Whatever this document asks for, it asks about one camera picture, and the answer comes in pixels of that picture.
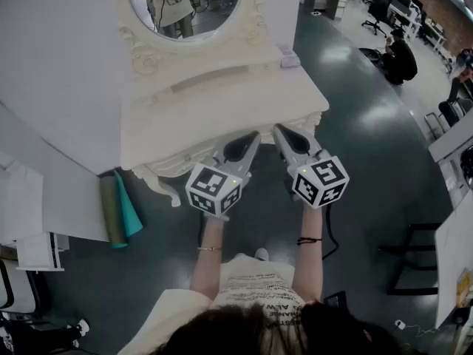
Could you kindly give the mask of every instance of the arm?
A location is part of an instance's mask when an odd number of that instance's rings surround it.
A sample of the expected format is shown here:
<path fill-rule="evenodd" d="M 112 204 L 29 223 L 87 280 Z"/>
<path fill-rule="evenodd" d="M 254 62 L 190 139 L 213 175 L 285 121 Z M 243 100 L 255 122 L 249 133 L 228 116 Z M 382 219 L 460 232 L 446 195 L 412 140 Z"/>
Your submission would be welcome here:
<path fill-rule="evenodd" d="M 222 248 L 223 221 L 208 218 L 205 224 L 204 237 L 200 247 Z M 200 250 L 199 258 L 191 280 L 191 291 L 200 292 L 209 299 L 215 300 L 220 288 L 220 265 L 222 251 Z"/>
<path fill-rule="evenodd" d="M 322 209 L 304 205 L 301 237 L 322 238 Z M 299 246 L 293 290 L 305 301 L 320 301 L 322 296 L 322 242 Z"/>
<path fill-rule="evenodd" d="M 384 47 L 384 50 L 386 51 L 386 54 L 394 54 L 394 52 L 392 51 L 391 47 L 391 38 L 388 38 L 387 41 L 386 41 L 386 46 Z"/>

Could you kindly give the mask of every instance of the black hair tie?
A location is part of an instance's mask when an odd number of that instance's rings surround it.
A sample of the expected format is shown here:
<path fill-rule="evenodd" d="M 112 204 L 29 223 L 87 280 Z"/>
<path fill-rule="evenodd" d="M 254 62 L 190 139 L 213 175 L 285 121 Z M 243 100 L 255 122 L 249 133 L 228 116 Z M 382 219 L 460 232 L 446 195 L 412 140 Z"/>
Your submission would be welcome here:
<path fill-rule="evenodd" d="M 321 238 L 309 238 L 309 237 L 300 237 L 298 240 L 297 240 L 297 245 L 300 246 L 304 243 L 317 243 L 317 242 L 321 242 L 322 239 Z"/>

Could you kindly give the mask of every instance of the round mirror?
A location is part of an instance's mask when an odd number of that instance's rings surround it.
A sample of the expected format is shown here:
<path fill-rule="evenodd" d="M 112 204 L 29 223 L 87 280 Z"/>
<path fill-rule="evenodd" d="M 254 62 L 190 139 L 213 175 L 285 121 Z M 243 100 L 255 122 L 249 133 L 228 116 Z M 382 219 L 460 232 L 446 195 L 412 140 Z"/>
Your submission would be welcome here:
<path fill-rule="evenodd" d="M 140 20 L 174 40 L 207 38 L 227 20 L 239 0 L 132 0 Z"/>

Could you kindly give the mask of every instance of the white shoe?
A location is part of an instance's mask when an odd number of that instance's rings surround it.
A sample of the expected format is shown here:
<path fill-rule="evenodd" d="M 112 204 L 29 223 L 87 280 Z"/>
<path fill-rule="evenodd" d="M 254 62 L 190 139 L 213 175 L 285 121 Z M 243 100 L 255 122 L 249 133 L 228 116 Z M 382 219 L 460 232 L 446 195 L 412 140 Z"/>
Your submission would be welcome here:
<path fill-rule="evenodd" d="M 81 336 L 86 335 L 90 330 L 89 324 L 84 319 L 81 319 L 79 321 L 79 323 L 77 324 L 77 328 L 81 332 Z"/>
<path fill-rule="evenodd" d="M 257 259 L 257 260 L 262 260 L 264 262 L 267 262 L 269 261 L 269 253 L 268 253 L 268 250 L 266 248 L 258 248 L 256 250 L 256 252 L 254 253 L 254 257 Z"/>

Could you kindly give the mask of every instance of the bracelet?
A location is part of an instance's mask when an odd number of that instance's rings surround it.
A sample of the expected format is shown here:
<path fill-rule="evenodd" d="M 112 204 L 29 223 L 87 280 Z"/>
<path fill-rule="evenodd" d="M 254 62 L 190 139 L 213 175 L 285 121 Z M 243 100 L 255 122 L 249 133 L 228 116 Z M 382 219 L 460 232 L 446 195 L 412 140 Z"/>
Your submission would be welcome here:
<path fill-rule="evenodd" d="M 303 245 L 304 243 L 317 243 L 319 241 L 321 242 L 322 239 L 321 238 L 300 237 L 297 240 L 297 245 L 300 246 L 300 245 Z"/>
<path fill-rule="evenodd" d="M 197 247 L 197 250 L 204 250 L 204 251 L 222 251 L 221 247 Z"/>

